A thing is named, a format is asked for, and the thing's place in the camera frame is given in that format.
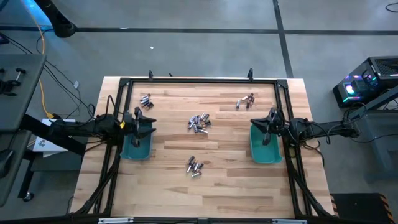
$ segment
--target wooden table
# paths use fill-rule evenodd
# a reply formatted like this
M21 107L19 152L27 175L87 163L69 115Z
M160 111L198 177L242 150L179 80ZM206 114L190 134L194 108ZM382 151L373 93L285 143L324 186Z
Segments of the wooden table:
M119 79L104 78L97 113L104 113L108 95L116 99ZM303 80L288 79L288 84L294 116L312 119ZM148 161L121 160L112 216L294 217L285 161L256 164L250 153L249 120L265 117L276 106L273 85L136 83L131 111L146 93L152 95L155 106L143 113L157 119L152 157ZM253 107L236 110L237 99L250 93L256 97ZM213 123L209 133L189 131L188 120L203 112ZM78 210L98 185L104 151L105 145L86 153L71 211ZM205 163L197 179L185 172L192 155ZM309 189L333 213L321 157L303 149L302 160ZM106 203L108 190L105 192L101 208ZM298 195L304 211L300 190Z

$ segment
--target desk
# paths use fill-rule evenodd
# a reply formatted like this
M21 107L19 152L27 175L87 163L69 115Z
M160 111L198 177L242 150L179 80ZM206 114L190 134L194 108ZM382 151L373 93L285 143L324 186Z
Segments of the desk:
M119 79L104 78L98 114L104 113L108 95L116 97ZM295 117L311 119L303 80L290 79L288 84ZM121 160L112 216L294 217L285 161L260 165L250 155L249 120L265 117L276 105L272 85L135 83L130 111L146 93L152 95L155 106L143 110L144 116L157 119L152 157L148 161ZM256 97L253 107L236 111L237 99L249 93ZM187 130L191 116L202 112L208 113L213 123L208 135ZM78 210L98 185L105 147L85 154L71 212ZM185 173L191 155L205 163L203 175L197 179ZM321 157L303 149L302 160L309 189L325 210L333 213ZM298 195L304 211L299 190Z

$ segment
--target yellow cable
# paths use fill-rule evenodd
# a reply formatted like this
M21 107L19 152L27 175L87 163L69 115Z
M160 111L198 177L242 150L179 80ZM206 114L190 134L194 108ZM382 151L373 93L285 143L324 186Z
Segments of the yellow cable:
M44 36L43 36L43 32L42 29L40 28L39 24L37 23L35 17L32 15L32 13L30 13L29 9L26 7L26 5L24 4L24 2L22 0L20 0L21 4L25 7L25 10L29 13L30 17L33 19L33 21L35 22L37 28L39 29L40 32L40 36L42 37L42 54L44 54L44 50L45 50L45 41L44 41ZM52 114L50 114L49 112L47 112L47 109L45 108L45 104L44 104L44 91L43 91L43 84L42 81L39 80L39 84L40 84L40 90L42 92L42 106L43 106L43 110L45 115L47 116L47 118L54 118L54 116Z

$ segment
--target black metal frame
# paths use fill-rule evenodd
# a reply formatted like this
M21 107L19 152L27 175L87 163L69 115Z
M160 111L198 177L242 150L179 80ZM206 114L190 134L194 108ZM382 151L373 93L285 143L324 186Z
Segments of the black metal frame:
M293 110L290 102L289 87L287 80L284 79L254 79L252 76L252 70L249 72L247 78L174 78L174 77L153 77L149 75L146 77L137 78L121 78L119 81L118 93L116 97L116 103L114 107L114 115L118 115L119 108L121 106L121 98L123 94L124 87L127 86L127 96L124 105L124 112L129 110L132 88L134 83L235 83L235 84L270 84L274 86L275 98L277 107L282 109L282 100L280 97L280 89L283 89L287 113L289 119L293 118ZM371 223L371 222L357 222L354 220L344 220L338 217L332 217L327 215L315 217L311 213L311 203L317 204L315 197L311 194L305 182L305 176L303 171L303 163L300 155L300 148L295 147L295 159L297 163L297 170L295 169L292 157L286 156L290 155L289 152L289 139L287 137L282 137L284 143L285 160L287 166L287 173L289 179L290 193L292 196L292 205L294 210L295 219L298 220L308 220L309 223ZM110 142L106 146L106 151L104 155L103 167L100 175L100 181L98 187L93 192L89 200L86 201L84 206L75 213L70 213L65 216L60 217L43 217L43 218L29 218L23 220L10 220L6 223L97 223L99 218L109 218L111 217L111 210L113 206L114 191L116 186L116 181L118 177L118 170L120 164L120 153L122 149L123 141L119 139L116 143L116 155L112 166L108 170L109 160L111 157L111 151L113 144ZM106 207L103 212L100 212L100 205L102 200L102 194L105 186L110 181L108 199L106 201ZM303 190L303 198L305 205L305 215L302 213L299 200L297 197L297 189L295 182L299 184L300 188ZM91 207L94 206L93 214L88 214ZM210 223L272 223L275 219L270 218L166 218L166 217L134 217L134 222L138 223L170 223L176 224L178 222L197 222L198 224L210 224Z

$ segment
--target concrete floor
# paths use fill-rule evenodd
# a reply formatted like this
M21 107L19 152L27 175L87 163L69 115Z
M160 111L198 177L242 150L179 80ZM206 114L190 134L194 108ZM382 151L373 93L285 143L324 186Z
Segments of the concrete floor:
M398 30L398 14L381 0L279 0L285 30ZM272 0L56 0L58 8L78 27L278 29ZM18 1L0 12L0 26L32 26ZM31 51L38 32L5 31ZM398 55L395 35L286 35L294 78L303 78L315 121L339 120L331 89L368 56ZM82 100L96 104L105 75L243 77L249 68L255 77L286 78L278 34L182 34L78 32L66 39L45 34L47 59L73 81L80 82ZM0 45L2 54L20 54L12 45ZM57 75L61 82L67 82ZM67 114L71 99L43 72L49 111ZM37 90L28 113L43 118ZM76 119L87 118L85 109ZM364 175L377 169L368 146L333 137L322 142L330 192L379 192L398 217L398 182L368 184ZM22 174L0 220L63 215L75 189L77 174L42 173L34 177L36 198L16 199Z

